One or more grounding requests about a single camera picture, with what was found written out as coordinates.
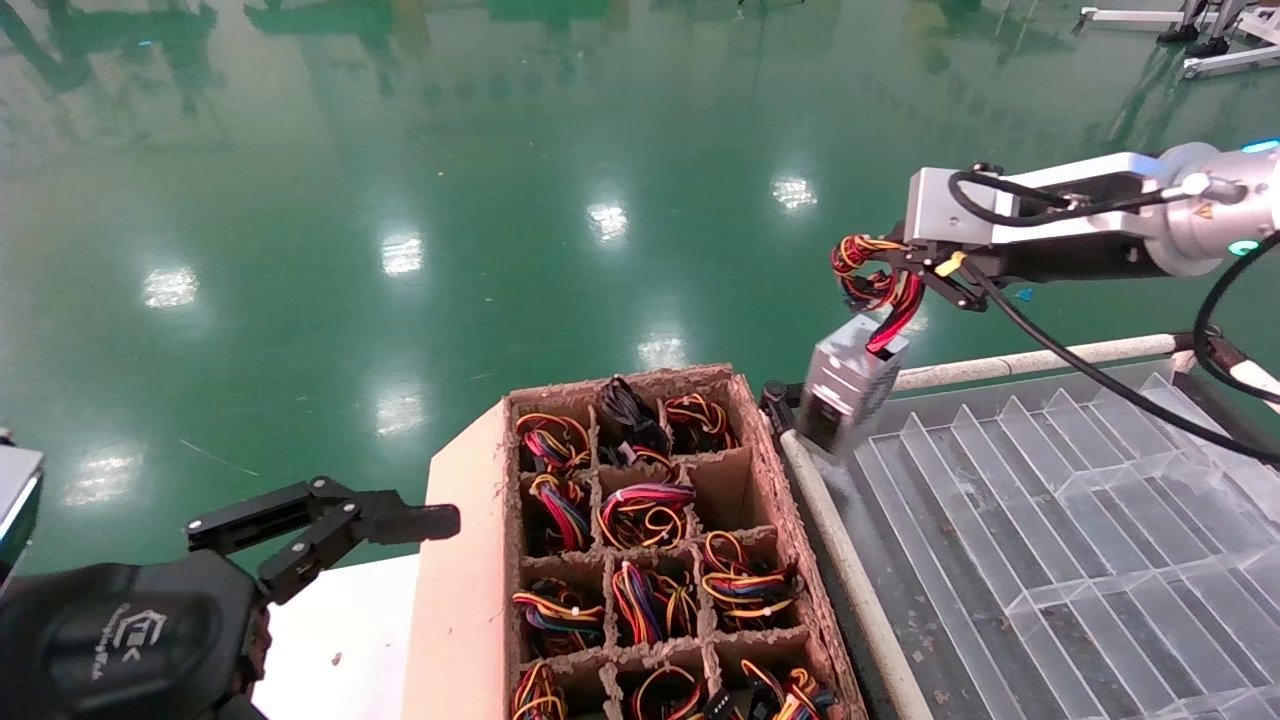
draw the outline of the clear plastic tray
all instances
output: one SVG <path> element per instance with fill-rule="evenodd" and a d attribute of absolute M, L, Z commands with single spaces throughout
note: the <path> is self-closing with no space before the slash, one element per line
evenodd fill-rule
<path fill-rule="evenodd" d="M 895 400 L 815 457 L 934 715 L 1280 720 L 1280 477 L 1082 380 Z"/>

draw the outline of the green epoxy floor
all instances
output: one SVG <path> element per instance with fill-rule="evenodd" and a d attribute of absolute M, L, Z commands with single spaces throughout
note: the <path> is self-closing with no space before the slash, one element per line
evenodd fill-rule
<path fill-rule="evenodd" d="M 829 247 L 887 231 L 920 165 L 1280 131 L 1280 72 L 1180 83 L 1062 0 L 10 1 L 0 424 L 49 456 L 27 571 L 175 557 L 186 519 L 321 473 L 421 498 L 517 387 L 797 379 L 846 316 Z M 1265 273 L 1238 314 L 1270 316 Z M 1185 327 L 1206 288 L 1027 309 L 1083 342 Z M 1030 348 L 936 299 L 914 325 L 914 365 Z"/>

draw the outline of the metal frame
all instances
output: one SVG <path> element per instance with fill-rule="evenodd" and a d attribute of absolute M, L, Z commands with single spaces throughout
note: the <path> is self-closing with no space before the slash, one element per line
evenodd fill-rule
<path fill-rule="evenodd" d="M 1212 23 L 1217 13 L 1207 13 L 1203 22 Z M 1101 8 L 1080 8 L 1080 24 L 1105 22 L 1120 24 L 1172 24 L 1181 22 L 1183 13 L 1172 10 L 1103 10 Z M 1266 47 L 1228 53 L 1217 58 L 1187 58 L 1183 60 L 1183 77 L 1187 79 L 1216 70 L 1230 70 L 1261 67 L 1271 60 L 1280 61 L 1280 8 L 1254 8 L 1240 15 L 1235 29 L 1257 37 Z"/>

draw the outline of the white table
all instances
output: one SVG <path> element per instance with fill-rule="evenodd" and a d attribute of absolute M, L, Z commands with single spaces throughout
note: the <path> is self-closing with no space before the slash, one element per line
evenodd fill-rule
<path fill-rule="evenodd" d="M 329 570 L 273 605 L 253 705 L 269 720 L 398 720 L 417 566 L 415 553 Z"/>

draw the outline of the black wire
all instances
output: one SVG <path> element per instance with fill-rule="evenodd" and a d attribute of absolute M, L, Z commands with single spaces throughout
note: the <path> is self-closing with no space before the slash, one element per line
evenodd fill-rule
<path fill-rule="evenodd" d="M 1213 316 L 1213 310 L 1217 309 L 1217 304 L 1222 300 L 1222 296 L 1226 295 L 1226 290 L 1231 287 L 1231 283 L 1244 274 L 1244 270 L 1247 270 L 1249 265 L 1270 252 L 1276 245 L 1280 245 L 1280 232 L 1271 233 L 1262 241 L 1261 245 L 1258 245 L 1256 250 L 1233 263 L 1231 266 L 1222 273 L 1222 277 L 1217 278 L 1217 282 L 1213 283 L 1213 288 L 1208 291 L 1208 295 L 1204 296 L 1204 302 L 1201 304 L 1199 313 L 1196 314 L 1196 327 L 1192 328 L 1192 342 L 1196 347 L 1196 360 L 1204 366 L 1204 370 L 1208 372 L 1208 374 L 1213 375 L 1228 387 L 1235 388 L 1245 395 L 1251 395 L 1267 402 L 1280 402 L 1280 395 L 1265 391 L 1260 387 L 1253 387 L 1245 382 L 1240 382 L 1231 377 L 1231 374 L 1226 372 L 1226 368 L 1217 364 L 1212 352 L 1210 352 L 1208 327 L 1210 320 Z"/>
<path fill-rule="evenodd" d="M 600 407 L 609 418 L 623 425 L 639 427 L 644 425 L 645 421 L 655 420 L 655 418 L 649 418 L 653 414 L 652 410 L 645 413 L 648 407 L 644 407 L 644 398 L 636 395 L 622 378 L 613 378 L 605 383 L 604 389 L 600 391 Z"/>
<path fill-rule="evenodd" d="M 973 281 L 978 283 L 978 286 L 982 287 L 984 291 L 987 291 L 987 295 L 991 296 L 991 301 L 996 304 L 996 307 L 1000 307 L 1006 315 L 1009 315 L 1009 319 L 1012 320 L 1015 325 L 1021 328 L 1023 332 L 1029 334 L 1036 342 L 1043 345 L 1050 352 L 1061 357 L 1062 361 L 1065 361 L 1068 365 L 1079 370 L 1080 374 L 1088 377 L 1100 386 L 1128 400 L 1143 413 L 1158 418 L 1169 423 L 1170 425 L 1180 430 L 1184 430 L 1189 434 L 1193 434 L 1206 442 L 1211 442 L 1219 447 L 1230 450 L 1231 452 L 1239 452 L 1240 455 L 1245 455 L 1248 457 L 1253 457 L 1254 460 L 1261 460 L 1263 462 L 1280 462 L 1280 455 L 1268 452 L 1258 447 L 1253 447 L 1252 445 L 1245 445 L 1233 437 L 1203 428 L 1171 410 L 1161 407 L 1155 401 L 1143 397 L 1133 388 L 1125 386 L 1120 380 L 1103 373 L 1102 370 L 1089 364 L 1079 355 L 1068 350 L 1065 346 L 1062 346 L 1062 343 L 1050 337 L 1036 323 L 1033 323 L 1029 318 L 1027 318 L 1027 315 L 1023 315 L 1021 311 L 1018 310 L 1018 307 L 1014 307 L 1014 305 L 1009 301 L 1009 299 L 1000 292 L 1000 288 L 996 287 L 996 283 L 993 283 L 991 278 L 984 275 L 982 270 L 979 270 L 972 260 L 966 258 L 965 260 L 961 261 L 961 264 L 964 269 L 969 272 L 969 275 L 973 278 Z"/>
<path fill-rule="evenodd" d="M 1123 200 L 1105 200 L 1102 202 L 1091 202 L 1088 205 L 1079 205 L 1070 210 L 1061 210 L 1059 213 L 1041 213 L 1038 215 L 1030 215 L 1027 218 L 1018 218 L 1014 215 L 1001 215 L 993 210 L 978 205 L 969 195 L 960 187 L 960 183 L 969 182 L 973 184 L 980 184 L 983 187 L 989 187 L 1002 192 L 1010 192 L 1019 197 L 1030 197 L 1036 200 L 1043 200 L 1042 196 L 1047 195 L 1057 200 L 1053 204 L 1060 206 L 1061 202 L 1066 200 L 1056 195 L 1046 193 L 1043 190 L 1036 187 L 1028 187 L 1025 184 L 1018 184 L 1002 178 L 987 176 L 983 173 L 975 173 L 973 170 L 957 170 L 947 178 L 947 190 L 951 191 L 951 197 L 957 205 L 965 209 L 969 214 L 978 218 L 979 220 L 988 222 L 993 225 L 1005 225 L 1009 228 L 1034 228 L 1039 225 L 1047 225 L 1050 223 L 1056 223 L 1059 220 L 1070 220 L 1074 218 L 1088 218 L 1091 215 L 1100 215 L 1102 213 L 1112 213 L 1115 210 L 1137 210 L 1138 208 L 1146 208 L 1148 205 L 1158 205 L 1165 202 L 1165 199 L 1160 195 L 1160 191 L 1144 192 L 1137 197 L 1126 197 Z"/>

